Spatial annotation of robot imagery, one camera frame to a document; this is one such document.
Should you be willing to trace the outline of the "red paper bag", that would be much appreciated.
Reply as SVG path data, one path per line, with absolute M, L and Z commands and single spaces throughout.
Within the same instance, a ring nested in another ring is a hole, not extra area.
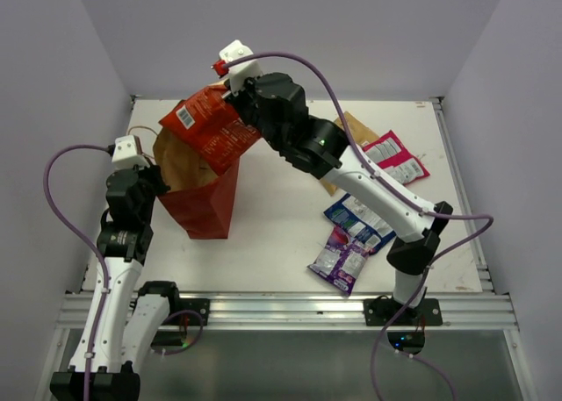
M 170 191 L 159 196 L 168 214 L 193 240 L 225 239 L 234 208 L 239 162 L 215 174 L 195 150 L 162 127 L 152 146 Z

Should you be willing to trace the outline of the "large orange chips bag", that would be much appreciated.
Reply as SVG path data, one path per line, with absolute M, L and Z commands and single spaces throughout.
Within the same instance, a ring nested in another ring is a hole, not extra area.
M 181 100 L 159 124 L 203 158 L 217 175 L 223 175 L 258 140 L 260 133 L 245 125 L 223 96 L 222 83 L 208 85 Z

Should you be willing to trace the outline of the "tan paper snack bag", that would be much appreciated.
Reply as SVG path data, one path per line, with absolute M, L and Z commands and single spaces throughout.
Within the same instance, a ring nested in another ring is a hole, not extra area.
M 353 140 L 361 147 L 365 147 L 372 142 L 375 142 L 379 139 L 379 136 L 372 131 L 371 128 L 364 125 L 360 120 L 355 118 L 352 114 L 348 111 L 343 113 L 346 124 L 351 132 Z M 332 184 L 327 182 L 324 179 L 320 179 L 320 183 L 323 188 L 327 191 L 327 193 L 332 197 L 338 188 Z

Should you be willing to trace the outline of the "pink snack bag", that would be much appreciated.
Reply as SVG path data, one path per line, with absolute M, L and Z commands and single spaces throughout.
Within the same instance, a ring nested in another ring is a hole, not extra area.
M 363 146 L 364 153 L 400 184 L 407 185 L 430 177 L 421 161 L 410 153 L 394 131 Z

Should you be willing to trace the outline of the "blue snack bag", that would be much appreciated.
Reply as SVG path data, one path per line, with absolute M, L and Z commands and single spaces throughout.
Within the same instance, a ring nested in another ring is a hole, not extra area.
M 329 206 L 324 216 L 371 254 L 396 237 L 395 231 L 378 214 L 349 193 Z

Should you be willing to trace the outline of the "purple snack bag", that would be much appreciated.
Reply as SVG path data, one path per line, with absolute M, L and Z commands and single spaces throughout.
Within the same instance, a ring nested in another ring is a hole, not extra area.
M 358 240 L 335 226 L 323 249 L 307 268 L 348 297 L 369 255 L 370 251 Z

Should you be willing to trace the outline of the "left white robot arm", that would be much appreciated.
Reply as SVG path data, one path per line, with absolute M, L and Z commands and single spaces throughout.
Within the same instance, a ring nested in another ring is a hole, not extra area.
M 94 294 L 67 370 L 51 378 L 55 399 L 138 399 L 141 366 L 158 327 L 177 322 L 183 312 L 175 283 L 136 285 L 153 237 L 155 200 L 168 189 L 159 167 L 149 161 L 107 178 Z

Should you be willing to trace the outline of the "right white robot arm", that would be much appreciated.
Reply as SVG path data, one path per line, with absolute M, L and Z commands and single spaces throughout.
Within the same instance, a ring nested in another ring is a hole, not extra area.
M 422 315 L 423 281 L 453 208 L 418 197 L 364 156 L 337 124 L 310 115 L 304 89 L 290 76 L 229 74 L 232 105 L 294 168 L 348 192 L 396 233 L 387 254 L 395 270 L 391 313 L 401 324 Z

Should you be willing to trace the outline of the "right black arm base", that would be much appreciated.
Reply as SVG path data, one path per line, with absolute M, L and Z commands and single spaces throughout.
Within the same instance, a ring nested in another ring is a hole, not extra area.
M 367 326 L 384 326 L 399 310 L 400 304 L 388 296 L 367 298 L 363 301 L 365 324 Z M 406 331 L 386 333 L 392 348 L 401 352 L 416 355 L 425 346 L 425 331 L 428 326 L 442 326 L 441 306 L 436 298 L 424 298 L 420 304 L 408 307 L 391 324 L 391 327 L 407 327 Z

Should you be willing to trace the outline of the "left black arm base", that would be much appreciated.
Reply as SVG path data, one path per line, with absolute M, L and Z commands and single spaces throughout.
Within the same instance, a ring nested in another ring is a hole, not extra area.
M 207 325 L 211 301 L 209 298 L 181 298 L 178 310 L 187 313 L 174 318 L 172 324 L 183 332 L 196 331 L 200 326 Z

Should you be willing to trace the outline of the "aluminium front rail frame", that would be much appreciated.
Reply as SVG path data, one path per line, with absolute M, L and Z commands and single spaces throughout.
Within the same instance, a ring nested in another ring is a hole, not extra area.
M 441 101 L 352 101 L 343 107 L 374 130 L 392 129 L 410 139 L 431 171 L 428 183 L 418 190 L 441 190 L 456 209 L 471 208 L 458 169 Z M 267 289 L 228 290 L 223 279 L 208 280 L 201 267 L 177 275 L 184 297 L 210 301 L 210 327 L 214 331 L 358 331 L 366 328 L 363 301 L 384 294 L 391 272 L 382 268 L 371 272 L 373 290 L 341 297 L 325 290 L 290 290 L 273 276 L 266 276 Z M 68 338 L 83 325 L 87 304 L 93 293 L 93 275 L 84 276 L 85 290 L 67 295 L 56 321 L 55 334 L 36 392 L 38 400 L 51 398 L 49 382 L 56 369 L 67 360 Z M 496 293 L 484 252 L 478 241 L 449 256 L 429 283 L 430 296 L 442 306 L 445 332 L 497 332 L 507 349 L 505 363 L 513 370 L 515 387 L 524 400 L 537 399 L 537 389 L 524 356 L 519 325 L 512 299 Z

